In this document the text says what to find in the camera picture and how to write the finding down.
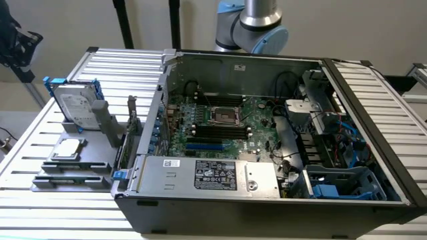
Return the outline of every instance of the white label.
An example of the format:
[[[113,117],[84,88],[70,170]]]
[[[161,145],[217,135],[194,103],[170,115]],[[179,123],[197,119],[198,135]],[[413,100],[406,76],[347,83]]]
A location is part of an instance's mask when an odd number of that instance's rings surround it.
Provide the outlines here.
[[[163,167],[175,167],[181,166],[181,160],[177,159],[165,159],[163,160]]]
[[[64,103],[66,110],[72,117],[72,121],[83,129],[99,130],[99,122],[96,121],[95,114],[88,99],[80,95],[62,94],[60,99]]]
[[[246,69],[247,69],[247,66],[246,65],[234,65],[234,70],[235,71],[246,71]]]

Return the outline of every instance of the white wall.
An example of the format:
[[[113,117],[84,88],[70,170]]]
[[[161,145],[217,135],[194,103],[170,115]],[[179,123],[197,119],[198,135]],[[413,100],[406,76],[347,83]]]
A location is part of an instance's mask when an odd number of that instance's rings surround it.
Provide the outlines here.
[[[142,46],[171,47],[169,0],[134,0]],[[215,45],[219,0],[182,0],[182,47]],[[427,63],[427,0],[278,0],[290,39],[283,55],[370,60],[387,74]]]
[[[123,48],[113,0],[7,0],[44,36],[36,78],[68,74],[88,46]],[[138,48],[171,48],[169,0],[126,0]],[[213,50],[219,0],[182,0],[182,47]],[[278,0],[290,40],[283,55],[371,60],[387,74],[427,63],[427,0]],[[0,66],[0,81],[16,77]]]

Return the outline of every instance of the robotic arm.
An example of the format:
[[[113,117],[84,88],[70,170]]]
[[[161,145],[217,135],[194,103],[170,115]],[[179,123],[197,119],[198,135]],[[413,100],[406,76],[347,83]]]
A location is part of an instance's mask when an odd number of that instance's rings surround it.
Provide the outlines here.
[[[277,0],[223,0],[218,6],[215,50],[279,54],[289,41],[289,30],[281,23]]]

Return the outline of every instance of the circuit board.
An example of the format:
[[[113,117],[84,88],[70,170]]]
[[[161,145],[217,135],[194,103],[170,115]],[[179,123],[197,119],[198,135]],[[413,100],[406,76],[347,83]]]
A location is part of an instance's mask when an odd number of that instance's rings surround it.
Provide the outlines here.
[[[222,150],[195,150],[193,156],[187,154],[187,140],[193,135],[194,124],[211,126],[213,112],[222,106],[201,105],[182,95],[170,99],[170,106],[175,110],[169,114],[171,127],[171,144],[169,155],[171,157],[197,157],[215,159],[241,159],[258,162],[273,162],[271,153],[266,143],[274,147],[278,142],[277,128],[273,127],[273,109],[266,100],[250,97],[238,108],[238,126],[250,128],[251,136],[247,139],[222,139]]]

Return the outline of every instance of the black pole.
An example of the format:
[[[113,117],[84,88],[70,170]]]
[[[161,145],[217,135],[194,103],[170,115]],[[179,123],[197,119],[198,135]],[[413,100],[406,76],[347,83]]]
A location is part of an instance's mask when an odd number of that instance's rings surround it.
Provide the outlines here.
[[[125,47],[134,49],[133,32],[129,20],[129,12],[126,0],[113,0],[115,12],[118,13],[118,19],[121,24],[121,31],[123,36]]]
[[[182,49],[181,0],[169,0],[173,48]]]

